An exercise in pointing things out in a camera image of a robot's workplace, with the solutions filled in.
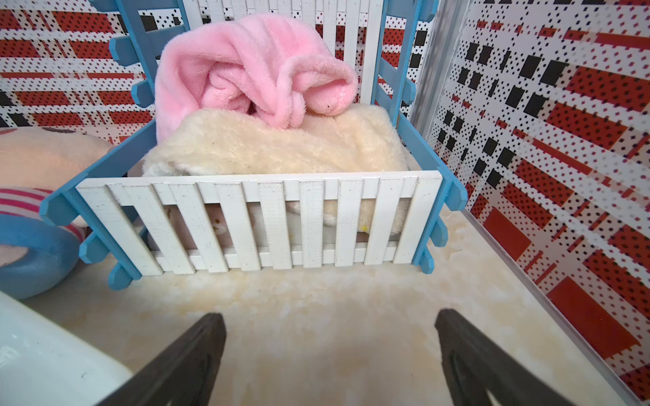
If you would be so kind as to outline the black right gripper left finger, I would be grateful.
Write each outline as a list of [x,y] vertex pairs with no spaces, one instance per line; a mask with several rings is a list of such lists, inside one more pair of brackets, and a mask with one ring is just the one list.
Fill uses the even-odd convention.
[[223,316],[206,314],[99,404],[209,404],[226,339]]

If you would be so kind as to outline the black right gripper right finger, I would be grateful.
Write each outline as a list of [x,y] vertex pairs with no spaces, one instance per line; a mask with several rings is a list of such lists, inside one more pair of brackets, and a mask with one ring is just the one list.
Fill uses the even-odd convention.
[[570,405],[531,374],[462,314],[441,310],[436,318],[447,387],[455,405]]

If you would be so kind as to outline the white plastic storage box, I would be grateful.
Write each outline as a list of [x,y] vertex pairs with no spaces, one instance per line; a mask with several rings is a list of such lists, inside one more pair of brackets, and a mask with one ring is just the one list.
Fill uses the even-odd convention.
[[1,294],[1,404],[95,405],[133,372]]

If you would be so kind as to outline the plush doll pink head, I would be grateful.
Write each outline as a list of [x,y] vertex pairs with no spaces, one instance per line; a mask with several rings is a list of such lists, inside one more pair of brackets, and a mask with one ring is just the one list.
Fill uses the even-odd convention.
[[94,135],[25,127],[1,133],[1,291],[27,299],[48,291],[74,269],[86,224],[51,226],[40,205],[106,155],[112,145]]

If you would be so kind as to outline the blue white toy crib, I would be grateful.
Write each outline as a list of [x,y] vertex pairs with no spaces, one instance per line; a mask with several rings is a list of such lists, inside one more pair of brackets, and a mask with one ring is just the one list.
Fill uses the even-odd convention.
[[134,177],[128,172],[157,143],[148,123],[41,204],[44,222],[91,228],[79,256],[116,258],[109,276],[120,290],[144,276],[238,268],[413,264],[434,269],[428,244],[449,238],[443,208],[460,211],[468,194],[400,112],[416,86],[407,59],[435,1],[372,1],[345,6],[345,62],[354,64],[361,13],[367,14],[361,100],[385,108],[416,172]]

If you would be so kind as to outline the cream fluffy blanket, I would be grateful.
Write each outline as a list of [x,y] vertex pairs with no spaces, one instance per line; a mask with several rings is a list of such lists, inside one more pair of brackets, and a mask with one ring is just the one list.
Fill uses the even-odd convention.
[[142,167],[146,177],[407,169],[388,113],[364,104],[336,117],[308,114],[301,127],[287,130],[235,111],[198,110],[147,153]]

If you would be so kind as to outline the pink fleece blanket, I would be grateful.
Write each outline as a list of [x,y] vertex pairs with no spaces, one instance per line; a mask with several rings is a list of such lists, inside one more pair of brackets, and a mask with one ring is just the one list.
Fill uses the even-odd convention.
[[267,13],[210,23],[174,37],[162,51],[155,79],[157,141],[203,108],[297,128],[307,113],[343,113],[358,84],[354,69],[301,20]]

